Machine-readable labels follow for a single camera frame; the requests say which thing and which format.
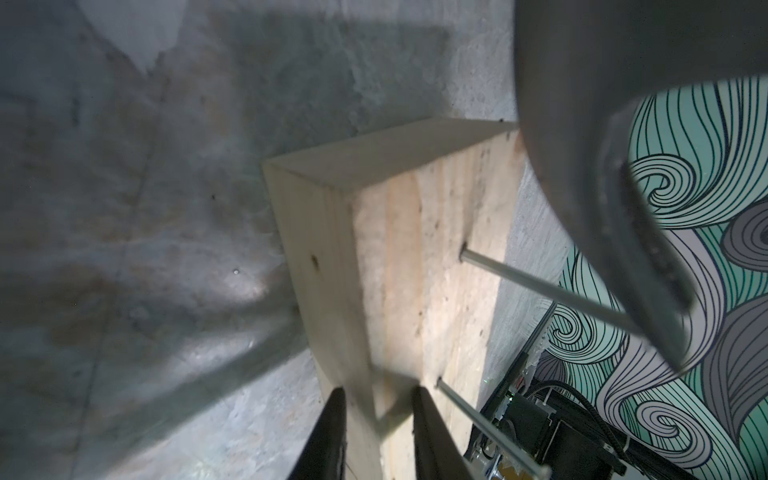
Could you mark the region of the wooden block with nails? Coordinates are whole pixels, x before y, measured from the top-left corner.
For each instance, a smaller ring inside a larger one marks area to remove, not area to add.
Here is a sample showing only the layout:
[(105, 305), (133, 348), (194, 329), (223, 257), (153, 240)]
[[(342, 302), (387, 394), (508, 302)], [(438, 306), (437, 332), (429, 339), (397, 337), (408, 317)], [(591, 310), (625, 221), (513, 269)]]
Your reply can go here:
[(263, 165), (321, 390), (347, 399), (351, 479), (415, 475), (411, 390), (480, 396), (526, 151), (499, 121), (438, 118)]

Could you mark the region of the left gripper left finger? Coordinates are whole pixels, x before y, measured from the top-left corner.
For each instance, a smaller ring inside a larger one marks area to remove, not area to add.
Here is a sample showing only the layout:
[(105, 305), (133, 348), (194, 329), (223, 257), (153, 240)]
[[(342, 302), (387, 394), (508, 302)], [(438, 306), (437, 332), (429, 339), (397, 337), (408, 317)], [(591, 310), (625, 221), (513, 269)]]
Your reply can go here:
[(347, 401), (343, 387), (332, 390), (288, 480), (344, 480)]

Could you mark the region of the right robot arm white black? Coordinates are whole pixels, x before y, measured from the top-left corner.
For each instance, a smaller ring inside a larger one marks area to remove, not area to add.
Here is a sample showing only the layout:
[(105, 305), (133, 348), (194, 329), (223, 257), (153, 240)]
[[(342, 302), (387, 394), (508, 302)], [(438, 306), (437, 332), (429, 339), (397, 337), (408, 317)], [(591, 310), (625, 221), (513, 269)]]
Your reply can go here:
[(527, 391), (498, 386), (480, 413), (553, 479), (691, 479), (692, 474), (621, 434), (559, 380)]

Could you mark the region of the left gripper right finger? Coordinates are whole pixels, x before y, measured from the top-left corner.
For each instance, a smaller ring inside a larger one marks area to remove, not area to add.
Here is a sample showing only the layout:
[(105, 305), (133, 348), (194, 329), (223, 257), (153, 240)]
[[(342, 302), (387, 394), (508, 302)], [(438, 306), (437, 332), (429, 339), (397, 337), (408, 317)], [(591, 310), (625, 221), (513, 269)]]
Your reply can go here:
[(415, 472), (418, 480), (469, 480), (459, 453), (430, 392), (417, 386), (411, 394)]

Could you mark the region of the claw hammer orange black handle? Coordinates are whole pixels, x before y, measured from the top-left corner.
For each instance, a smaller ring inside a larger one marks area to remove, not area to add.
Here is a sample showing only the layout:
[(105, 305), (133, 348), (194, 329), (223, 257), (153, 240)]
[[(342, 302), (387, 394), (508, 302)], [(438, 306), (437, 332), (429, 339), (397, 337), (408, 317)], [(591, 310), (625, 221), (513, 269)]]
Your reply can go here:
[(674, 370), (686, 358), (689, 275), (656, 226), (627, 160), (632, 116), (673, 87), (763, 74), (763, 1), (519, 1), (517, 111), (557, 218), (627, 318)]

